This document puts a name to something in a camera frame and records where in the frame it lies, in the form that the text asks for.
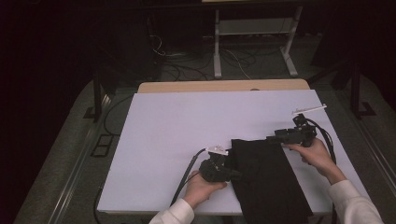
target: human hand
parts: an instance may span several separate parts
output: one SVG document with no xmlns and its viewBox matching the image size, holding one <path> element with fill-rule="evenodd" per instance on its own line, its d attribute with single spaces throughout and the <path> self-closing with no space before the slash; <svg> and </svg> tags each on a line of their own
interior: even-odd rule
<svg viewBox="0 0 396 224">
<path fill-rule="evenodd" d="M 347 179 L 340 168 L 332 161 L 329 152 L 319 139 L 314 138 L 311 147 L 302 147 L 296 144 L 285 145 L 285 147 L 299 152 L 303 162 L 315 166 L 318 172 L 326 176 L 331 184 Z"/>
<path fill-rule="evenodd" d="M 205 181 L 198 171 L 193 171 L 189 175 L 190 181 L 187 183 L 186 194 L 183 199 L 192 209 L 198 204 L 209 199 L 210 194 L 218 189 L 224 189 L 227 186 L 225 182 L 209 183 Z"/>
</svg>

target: black fabric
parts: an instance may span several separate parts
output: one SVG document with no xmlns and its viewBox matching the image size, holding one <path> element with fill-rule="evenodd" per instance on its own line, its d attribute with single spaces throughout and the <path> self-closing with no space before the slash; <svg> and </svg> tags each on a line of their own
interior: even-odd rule
<svg viewBox="0 0 396 224">
<path fill-rule="evenodd" d="M 243 174 L 232 183 L 248 224 L 300 224 L 313 215 L 280 145 L 232 140 L 225 166 Z"/>
</svg>

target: gray floor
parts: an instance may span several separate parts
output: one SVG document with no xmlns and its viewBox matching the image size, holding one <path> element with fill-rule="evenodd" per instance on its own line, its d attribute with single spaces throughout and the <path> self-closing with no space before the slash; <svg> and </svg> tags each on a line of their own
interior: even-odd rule
<svg viewBox="0 0 396 224">
<path fill-rule="evenodd" d="M 285 38 L 279 36 L 240 37 L 233 41 L 223 40 L 221 66 L 223 79 L 248 79 L 237 61 L 233 61 L 232 52 L 241 60 L 244 72 L 252 79 L 289 78 L 288 70 L 278 52 Z M 310 62 L 320 41 L 318 36 L 297 37 L 294 40 L 290 56 L 293 59 L 300 78 L 309 78 L 320 71 Z M 191 61 L 182 62 L 191 57 Z M 178 72 L 174 66 L 165 66 L 161 81 L 206 80 L 213 79 L 213 61 L 211 48 L 202 58 L 189 55 L 170 56 L 167 64 L 176 63 L 188 67 L 200 68 L 200 72 L 182 69 Z M 317 91 L 322 103 L 328 105 L 327 113 L 337 131 L 347 155 L 357 170 L 361 181 L 377 206 L 385 223 L 396 220 L 395 192 L 389 186 L 380 167 L 387 166 L 396 170 L 396 114 L 382 99 L 376 86 L 367 78 L 361 81 L 361 99 L 368 102 L 376 116 L 361 120 L 353 117 L 348 109 L 349 87 L 343 91 L 334 91 L 329 83 L 332 75 L 311 86 Z M 83 116 L 88 107 L 93 106 L 92 84 L 90 83 L 77 98 L 70 111 L 52 150 L 36 182 L 15 221 L 15 223 L 146 223 L 150 216 L 111 216 L 97 213 L 94 216 L 94 204 L 100 187 L 106 180 L 112 156 L 117 147 L 118 137 L 111 144 L 108 136 L 102 134 L 121 133 L 123 121 L 132 100 L 134 88 L 122 88 L 115 95 L 104 100 L 104 115 L 97 123 Z M 106 157 L 102 155 L 108 145 Z M 372 151 L 378 152 L 385 160 L 377 162 Z M 313 217 L 310 223 L 317 223 Z M 321 223 L 330 223 L 326 216 Z"/>
</svg>

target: dark background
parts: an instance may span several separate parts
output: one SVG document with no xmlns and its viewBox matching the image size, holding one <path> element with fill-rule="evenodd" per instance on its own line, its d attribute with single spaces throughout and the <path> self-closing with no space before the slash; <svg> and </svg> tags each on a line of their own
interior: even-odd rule
<svg viewBox="0 0 396 224">
<path fill-rule="evenodd" d="M 95 71 L 101 71 L 107 91 L 121 82 L 138 85 L 141 81 L 155 81 L 161 61 L 150 50 L 148 18 L 165 44 L 182 47 L 193 41 L 199 44 L 200 36 L 213 31 L 214 11 L 177 14 L 82 10 L 102 6 L 99 1 L 77 5 L 62 0 L 6 0 L 0 4 L 0 222 L 11 223 L 71 106 Z M 304 8 L 298 29 L 298 34 L 325 34 L 314 59 L 316 65 L 327 67 L 341 57 L 353 55 L 363 74 L 377 84 L 393 108 L 394 8 L 391 1 L 313 5 Z M 260 13 L 228 11 L 233 18 Z M 179 29 L 191 22 L 200 29 Z"/>
</svg>

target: wooden edge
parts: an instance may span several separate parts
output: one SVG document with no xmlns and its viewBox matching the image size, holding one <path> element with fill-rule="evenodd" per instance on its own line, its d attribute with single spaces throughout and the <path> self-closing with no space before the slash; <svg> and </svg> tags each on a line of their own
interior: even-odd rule
<svg viewBox="0 0 396 224">
<path fill-rule="evenodd" d="M 281 91 L 310 90 L 304 79 L 219 80 L 187 82 L 145 82 L 138 93 L 189 91 Z"/>
</svg>

